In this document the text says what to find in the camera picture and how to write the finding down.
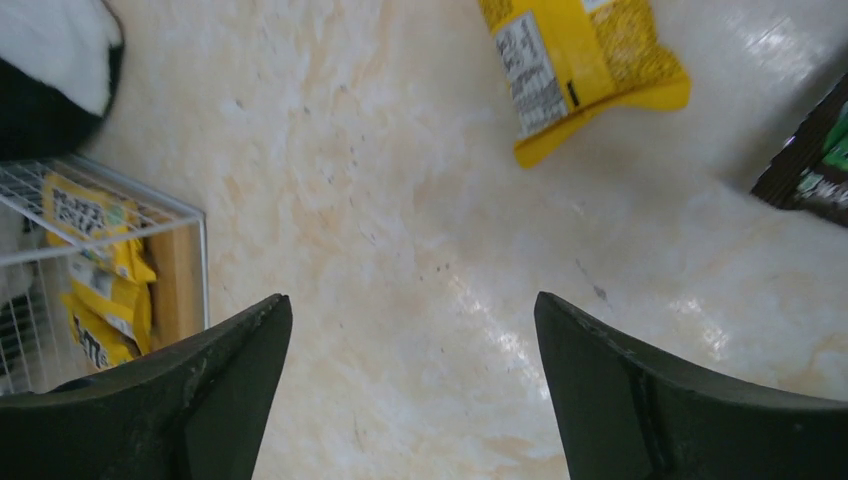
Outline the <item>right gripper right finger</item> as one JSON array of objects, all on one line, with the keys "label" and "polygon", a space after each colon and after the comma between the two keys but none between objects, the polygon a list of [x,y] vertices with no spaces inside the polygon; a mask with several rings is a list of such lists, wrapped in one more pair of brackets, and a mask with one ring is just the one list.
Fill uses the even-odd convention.
[{"label": "right gripper right finger", "polygon": [[847,405],[743,381],[562,298],[534,306],[573,479],[843,479]]}]

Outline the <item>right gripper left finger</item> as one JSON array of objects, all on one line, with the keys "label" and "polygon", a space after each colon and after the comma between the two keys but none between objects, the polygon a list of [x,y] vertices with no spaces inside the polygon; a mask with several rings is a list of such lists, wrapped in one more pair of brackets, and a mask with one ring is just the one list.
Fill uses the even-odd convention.
[{"label": "right gripper left finger", "polygon": [[283,371],[290,300],[109,370],[1,400],[5,479],[249,479]]}]

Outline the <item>purple candy bag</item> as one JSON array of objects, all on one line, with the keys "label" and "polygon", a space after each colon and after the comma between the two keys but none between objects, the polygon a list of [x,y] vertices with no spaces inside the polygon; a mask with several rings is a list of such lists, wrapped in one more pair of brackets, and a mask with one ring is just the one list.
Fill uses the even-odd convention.
[{"label": "purple candy bag", "polygon": [[779,210],[847,226],[847,77],[842,76],[771,159],[751,195]]}]

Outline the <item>yellow candy bag back up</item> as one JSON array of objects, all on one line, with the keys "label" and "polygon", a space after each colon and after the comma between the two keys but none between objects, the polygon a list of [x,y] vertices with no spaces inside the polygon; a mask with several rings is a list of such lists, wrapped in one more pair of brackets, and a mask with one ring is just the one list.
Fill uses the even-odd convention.
[{"label": "yellow candy bag back up", "polygon": [[690,76],[659,40],[650,2],[480,0],[532,168],[614,107],[687,106]]}]

